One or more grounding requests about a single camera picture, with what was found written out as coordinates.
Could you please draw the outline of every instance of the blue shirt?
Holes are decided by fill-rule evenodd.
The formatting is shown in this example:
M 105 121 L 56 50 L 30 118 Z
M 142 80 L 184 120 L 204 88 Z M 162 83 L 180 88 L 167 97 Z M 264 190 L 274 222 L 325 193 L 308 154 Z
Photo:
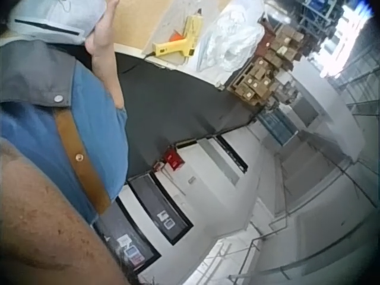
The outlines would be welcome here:
M 52 109 L 6 102 L 1 110 L 1 136 L 55 184 L 88 223 L 93 223 L 97 213 L 70 165 Z M 114 200 L 128 169 L 126 111 L 116 109 L 103 84 L 79 62 L 74 72 L 71 112 L 90 161 Z

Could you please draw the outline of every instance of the white plastic bag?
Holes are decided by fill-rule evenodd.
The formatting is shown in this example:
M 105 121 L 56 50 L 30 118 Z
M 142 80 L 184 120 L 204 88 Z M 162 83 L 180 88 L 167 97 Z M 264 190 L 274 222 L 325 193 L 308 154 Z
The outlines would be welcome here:
M 79 45 L 105 11 L 105 0 L 21 0 L 8 28 L 46 42 Z
M 264 36 L 264 27 L 249 24 L 241 6 L 223 13 L 200 43 L 197 71 L 218 66 L 227 72 L 241 68 Z

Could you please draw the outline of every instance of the yellow glue gun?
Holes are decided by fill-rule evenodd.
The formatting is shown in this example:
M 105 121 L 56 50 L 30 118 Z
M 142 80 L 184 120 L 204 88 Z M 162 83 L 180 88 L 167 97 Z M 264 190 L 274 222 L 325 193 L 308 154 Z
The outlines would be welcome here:
M 162 56 L 173 52 L 181 52 L 181 54 L 185 57 L 194 55 L 194 50 L 202 30 L 202 25 L 202 11 L 199 9 L 197 14 L 187 17 L 183 39 L 167 43 L 154 43 L 154 55 Z

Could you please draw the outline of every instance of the hat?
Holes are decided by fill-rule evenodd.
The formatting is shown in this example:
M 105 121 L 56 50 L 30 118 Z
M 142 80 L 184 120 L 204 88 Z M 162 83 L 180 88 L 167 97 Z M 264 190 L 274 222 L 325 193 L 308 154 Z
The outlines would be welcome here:
M 8 28 L 49 43 L 82 44 L 106 6 L 105 0 L 21 0 Z

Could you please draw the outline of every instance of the hand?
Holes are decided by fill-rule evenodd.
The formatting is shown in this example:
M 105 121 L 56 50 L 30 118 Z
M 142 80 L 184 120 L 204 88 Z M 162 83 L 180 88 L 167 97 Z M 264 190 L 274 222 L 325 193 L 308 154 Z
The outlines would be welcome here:
M 108 0 L 104 15 L 95 25 L 93 32 L 85 40 L 85 48 L 93 57 L 103 56 L 113 51 L 113 19 L 119 0 Z

